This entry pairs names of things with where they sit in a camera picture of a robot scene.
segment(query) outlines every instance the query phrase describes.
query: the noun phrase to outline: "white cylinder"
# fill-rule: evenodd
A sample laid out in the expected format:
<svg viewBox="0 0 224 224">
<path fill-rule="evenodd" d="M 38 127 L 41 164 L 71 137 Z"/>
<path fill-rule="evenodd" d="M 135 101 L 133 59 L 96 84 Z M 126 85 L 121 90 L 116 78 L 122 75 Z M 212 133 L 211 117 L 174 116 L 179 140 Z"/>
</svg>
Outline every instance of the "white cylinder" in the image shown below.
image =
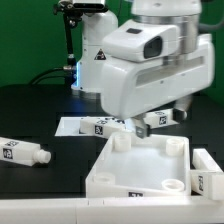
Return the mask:
<svg viewBox="0 0 224 224">
<path fill-rule="evenodd" d="M 97 184 L 115 184 L 115 176 L 112 173 L 98 173 L 93 177 Z"/>
<path fill-rule="evenodd" d="M 114 150 L 126 152 L 131 149 L 131 136 L 126 133 L 120 133 L 114 136 Z"/>
<path fill-rule="evenodd" d="M 162 182 L 162 188 L 166 191 L 181 192 L 184 191 L 184 183 L 176 179 L 167 179 Z"/>
<path fill-rule="evenodd" d="M 132 14 L 139 16 L 190 16 L 201 13 L 200 0 L 134 0 Z"/>
<path fill-rule="evenodd" d="M 41 149 L 34 153 L 33 159 L 39 163 L 49 163 L 51 160 L 51 153 Z"/>
<path fill-rule="evenodd" d="M 168 156 L 181 156 L 184 152 L 184 141 L 179 138 L 169 138 L 166 141 L 166 154 Z"/>
</svg>

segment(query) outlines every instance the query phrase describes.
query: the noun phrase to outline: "blue light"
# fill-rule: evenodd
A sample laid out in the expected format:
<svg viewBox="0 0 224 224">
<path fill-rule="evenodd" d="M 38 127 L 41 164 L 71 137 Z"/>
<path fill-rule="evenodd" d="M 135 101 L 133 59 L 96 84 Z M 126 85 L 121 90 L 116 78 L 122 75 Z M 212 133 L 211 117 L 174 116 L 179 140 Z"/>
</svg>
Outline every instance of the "blue light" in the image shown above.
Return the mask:
<svg viewBox="0 0 224 224">
<path fill-rule="evenodd" d="M 80 77 L 80 65 L 79 65 L 79 62 L 78 62 L 76 64 L 76 82 L 75 82 L 76 87 L 79 86 L 79 77 Z"/>
</svg>

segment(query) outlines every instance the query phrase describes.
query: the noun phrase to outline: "white plastic tray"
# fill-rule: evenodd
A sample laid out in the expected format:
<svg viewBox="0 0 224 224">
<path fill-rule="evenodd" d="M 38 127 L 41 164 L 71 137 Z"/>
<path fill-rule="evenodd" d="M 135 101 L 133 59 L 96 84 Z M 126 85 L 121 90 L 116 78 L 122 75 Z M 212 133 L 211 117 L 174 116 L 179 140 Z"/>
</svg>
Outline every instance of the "white plastic tray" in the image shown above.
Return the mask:
<svg viewBox="0 0 224 224">
<path fill-rule="evenodd" d="M 86 192 L 87 197 L 190 195 L 188 139 L 114 133 L 86 178 Z"/>
</svg>

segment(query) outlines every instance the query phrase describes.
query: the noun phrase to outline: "black tabletop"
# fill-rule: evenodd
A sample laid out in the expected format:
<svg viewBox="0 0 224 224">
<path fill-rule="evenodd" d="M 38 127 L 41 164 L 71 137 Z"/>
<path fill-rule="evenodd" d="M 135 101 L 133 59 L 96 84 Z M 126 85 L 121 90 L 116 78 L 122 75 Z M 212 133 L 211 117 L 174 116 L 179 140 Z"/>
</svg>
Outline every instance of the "black tabletop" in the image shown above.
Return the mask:
<svg viewBox="0 0 224 224">
<path fill-rule="evenodd" d="M 52 154 L 49 164 L 33 167 L 0 161 L 0 199 L 84 197 L 85 178 L 107 140 L 54 135 L 61 117 L 104 115 L 99 101 L 79 99 L 62 85 L 0 88 L 0 137 L 38 143 Z M 206 148 L 224 168 L 223 115 L 223 107 L 197 95 L 187 121 L 152 133 L 188 137 L 191 154 Z"/>
</svg>

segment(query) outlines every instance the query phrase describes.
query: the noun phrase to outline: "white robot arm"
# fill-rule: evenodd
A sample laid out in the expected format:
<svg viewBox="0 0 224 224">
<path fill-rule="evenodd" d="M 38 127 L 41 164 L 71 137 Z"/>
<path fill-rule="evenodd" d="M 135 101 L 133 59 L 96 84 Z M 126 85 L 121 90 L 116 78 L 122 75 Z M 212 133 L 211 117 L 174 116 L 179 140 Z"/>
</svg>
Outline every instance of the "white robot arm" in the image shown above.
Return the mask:
<svg viewBox="0 0 224 224">
<path fill-rule="evenodd" d="M 133 19 L 103 40 L 112 57 L 102 70 L 103 109 L 135 117 L 136 134 L 147 135 L 145 112 L 211 85 L 214 50 L 198 35 L 199 0 L 134 0 Z"/>
</svg>

